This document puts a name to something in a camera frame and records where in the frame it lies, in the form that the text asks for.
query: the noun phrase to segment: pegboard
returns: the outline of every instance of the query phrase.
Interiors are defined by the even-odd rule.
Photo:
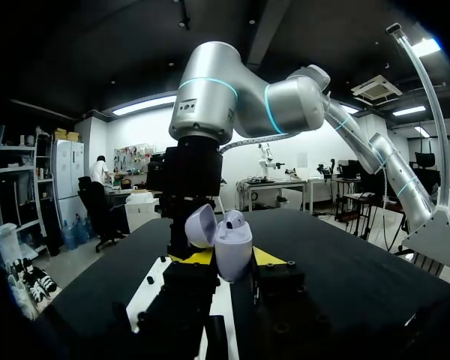
[[[156,152],[156,146],[150,144],[116,148],[113,152],[113,172],[146,172],[147,164],[150,162],[150,156],[154,152]]]

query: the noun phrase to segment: yellow tape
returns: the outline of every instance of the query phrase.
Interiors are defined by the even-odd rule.
[[[287,263],[287,262],[283,261],[282,259],[278,259],[277,257],[270,255],[269,253],[266,253],[263,250],[260,250],[256,246],[253,247],[253,253],[255,254],[256,264],[259,266],[266,265],[266,264],[280,265],[280,264]],[[206,249],[205,251],[202,251],[201,253],[195,253],[194,255],[192,255],[191,257],[189,257],[188,259],[185,259],[185,260],[179,259],[178,257],[174,257],[171,255],[169,255],[169,257],[173,261],[179,261],[180,263],[185,263],[185,264],[199,263],[199,264],[209,265],[210,262],[212,261],[212,255],[213,255],[213,247],[210,247],[209,249]]]

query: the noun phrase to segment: office chair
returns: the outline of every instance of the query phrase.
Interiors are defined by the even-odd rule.
[[[98,253],[101,245],[108,241],[112,242],[113,245],[116,245],[117,242],[115,239],[123,239],[125,236],[118,233],[113,227],[110,206],[105,199],[104,186],[95,181],[81,181],[81,183],[82,186],[80,186],[79,182],[79,197],[87,209],[91,228],[100,237],[100,242],[95,247],[95,251]]]

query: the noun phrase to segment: ceiling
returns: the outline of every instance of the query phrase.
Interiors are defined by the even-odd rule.
[[[38,2],[40,11],[26,9],[16,20],[22,61],[10,97],[70,117],[176,90],[193,49],[224,41],[269,82],[300,66],[318,65],[331,76],[331,96],[356,107],[366,105],[354,100],[350,89],[381,74],[403,96],[375,110],[396,125],[432,119],[410,60],[385,29],[399,22],[412,44],[431,36],[386,0]],[[189,29],[179,26],[186,16]],[[444,52],[422,61],[450,118]],[[418,104],[427,112],[392,115]]]
[[[425,131],[427,131],[428,135],[430,135],[431,137],[437,136],[437,126],[435,125],[435,121],[413,122],[409,124],[403,124],[393,127],[391,131],[407,139],[416,139],[420,137],[420,133],[417,130],[415,130],[415,126],[421,126]],[[445,129],[447,131],[447,135],[450,137],[450,118],[445,119]]]

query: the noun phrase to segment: white shirt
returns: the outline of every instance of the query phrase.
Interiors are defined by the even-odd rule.
[[[96,163],[94,163],[90,168],[90,179],[93,182],[100,182],[103,185],[104,174],[106,171],[108,172],[105,161],[99,160]]]

